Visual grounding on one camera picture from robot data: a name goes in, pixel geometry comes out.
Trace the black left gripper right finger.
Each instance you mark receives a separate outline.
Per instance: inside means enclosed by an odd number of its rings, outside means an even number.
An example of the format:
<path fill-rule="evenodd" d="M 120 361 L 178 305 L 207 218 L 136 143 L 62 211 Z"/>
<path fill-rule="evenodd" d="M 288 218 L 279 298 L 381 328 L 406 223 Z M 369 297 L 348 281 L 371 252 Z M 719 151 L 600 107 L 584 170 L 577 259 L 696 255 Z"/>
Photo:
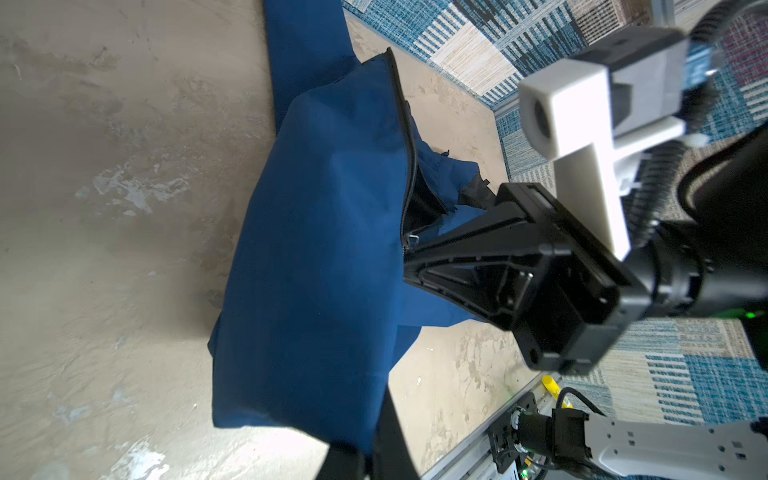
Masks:
<path fill-rule="evenodd" d="M 385 391 L 371 456 L 373 480 L 419 480 L 390 393 Z"/>

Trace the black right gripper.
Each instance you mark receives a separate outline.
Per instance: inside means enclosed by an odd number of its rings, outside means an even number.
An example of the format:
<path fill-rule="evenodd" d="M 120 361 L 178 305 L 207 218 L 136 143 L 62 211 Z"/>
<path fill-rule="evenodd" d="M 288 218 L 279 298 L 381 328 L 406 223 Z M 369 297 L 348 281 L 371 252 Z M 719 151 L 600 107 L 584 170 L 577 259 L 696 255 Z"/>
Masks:
<path fill-rule="evenodd" d="M 504 183 L 497 202 L 404 236 L 403 324 L 478 320 L 512 330 L 533 370 L 588 374 L 650 293 L 542 185 Z"/>

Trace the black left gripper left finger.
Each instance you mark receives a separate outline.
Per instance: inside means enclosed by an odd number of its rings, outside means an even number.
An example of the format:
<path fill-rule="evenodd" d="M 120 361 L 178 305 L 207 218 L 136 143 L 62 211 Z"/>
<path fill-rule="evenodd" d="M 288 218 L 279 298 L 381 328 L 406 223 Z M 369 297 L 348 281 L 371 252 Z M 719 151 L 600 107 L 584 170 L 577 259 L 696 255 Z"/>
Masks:
<path fill-rule="evenodd" d="M 366 457 L 355 447 L 333 443 L 315 476 L 316 480 L 363 480 L 366 478 Z"/>

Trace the blue zip jacket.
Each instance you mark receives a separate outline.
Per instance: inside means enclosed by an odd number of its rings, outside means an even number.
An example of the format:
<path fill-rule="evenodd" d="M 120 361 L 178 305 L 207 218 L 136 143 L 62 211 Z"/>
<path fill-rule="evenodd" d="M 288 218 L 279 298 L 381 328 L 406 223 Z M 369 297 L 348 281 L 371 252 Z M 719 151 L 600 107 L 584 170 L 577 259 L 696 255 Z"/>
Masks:
<path fill-rule="evenodd" d="M 390 52 L 360 61 L 338 1 L 268 1 L 276 139 L 211 338 L 219 428 L 286 426 L 364 454 L 390 370 L 468 319 L 404 279 L 404 250 L 479 215 L 476 163 L 421 139 Z"/>

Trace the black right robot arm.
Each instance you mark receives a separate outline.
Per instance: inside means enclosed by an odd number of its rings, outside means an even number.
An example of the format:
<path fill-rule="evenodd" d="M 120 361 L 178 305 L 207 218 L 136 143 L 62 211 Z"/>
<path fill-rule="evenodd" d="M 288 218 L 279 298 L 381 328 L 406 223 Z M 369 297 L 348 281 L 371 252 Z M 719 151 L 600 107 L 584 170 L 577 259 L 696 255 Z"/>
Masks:
<path fill-rule="evenodd" d="M 513 334 L 527 365 L 589 373 L 638 321 L 739 321 L 767 359 L 767 129 L 676 171 L 717 99 L 713 50 L 763 1 L 721 1 L 689 32 L 628 26 L 525 78 L 522 130 L 556 190 L 462 176 L 452 214 L 425 167 L 405 281 Z"/>

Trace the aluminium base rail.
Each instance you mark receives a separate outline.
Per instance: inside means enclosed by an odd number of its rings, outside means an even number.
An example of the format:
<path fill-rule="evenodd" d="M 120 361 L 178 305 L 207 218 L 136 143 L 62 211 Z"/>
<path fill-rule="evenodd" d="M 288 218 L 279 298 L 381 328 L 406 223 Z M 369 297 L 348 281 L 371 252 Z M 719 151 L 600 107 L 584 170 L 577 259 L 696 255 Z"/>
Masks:
<path fill-rule="evenodd" d="M 530 404 L 539 412 L 549 410 L 554 400 L 542 384 L 545 376 L 559 380 L 556 373 L 539 373 L 521 391 L 496 410 L 479 427 L 461 440 L 453 449 L 439 459 L 421 479 L 521 479 L 516 466 L 499 473 L 491 455 L 488 432 L 492 424 L 518 405 Z"/>

